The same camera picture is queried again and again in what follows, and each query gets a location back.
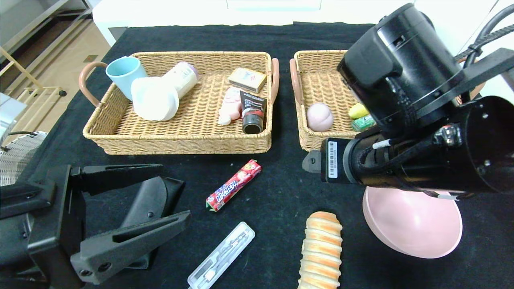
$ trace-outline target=candy wrapper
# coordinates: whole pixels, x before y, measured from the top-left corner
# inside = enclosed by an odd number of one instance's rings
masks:
[[[257,161],[251,159],[235,175],[233,175],[219,189],[206,200],[206,207],[218,212],[235,194],[250,182],[262,170]]]

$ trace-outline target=pink bowl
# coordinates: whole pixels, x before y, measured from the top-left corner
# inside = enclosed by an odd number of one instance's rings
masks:
[[[451,253],[461,240],[461,212],[452,200],[423,192],[366,187],[362,210],[377,238],[407,255],[440,258]]]

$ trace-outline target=green soap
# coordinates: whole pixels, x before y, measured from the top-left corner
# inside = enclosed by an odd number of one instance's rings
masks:
[[[357,132],[365,131],[374,125],[376,125],[376,122],[371,115],[366,115],[352,121],[352,129]]]

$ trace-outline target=bread roll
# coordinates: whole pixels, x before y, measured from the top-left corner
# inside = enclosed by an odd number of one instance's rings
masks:
[[[342,228],[332,213],[315,212],[307,219],[298,289],[336,289],[340,285]]]

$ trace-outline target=black tablecloth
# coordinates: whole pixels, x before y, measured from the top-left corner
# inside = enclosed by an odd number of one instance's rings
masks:
[[[343,225],[342,288],[514,287],[513,196],[480,195],[459,202],[464,222],[460,245],[448,256],[425,260],[398,253],[373,235],[362,214],[363,186],[325,184],[301,169],[306,152],[298,141],[288,61],[298,50],[348,49],[369,28],[295,23],[128,29],[104,62],[139,51],[266,51],[280,60],[280,90],[272,148],[258,155],[106,155],[82,136],[93,106],[82,93],[75,95],[25,176],[42,177],[47,168],[61,164],[164,164],[167,176],[186,182],[175,212],[192,212],[191,225],[159,248],[151,270],[124,270],[97,288],[187,288],[188,275],[241,221],[255,230],[255,239],[213,288],[295,288],[305,220],[316,210],[335,213]],[[87,81],[97,97],[109,84],[100,69]],[[220,212],[208,211],[205,198],[250,158],[262,165],[261,175]],[[86,196],[88,236],[118,227],[135,191]]]

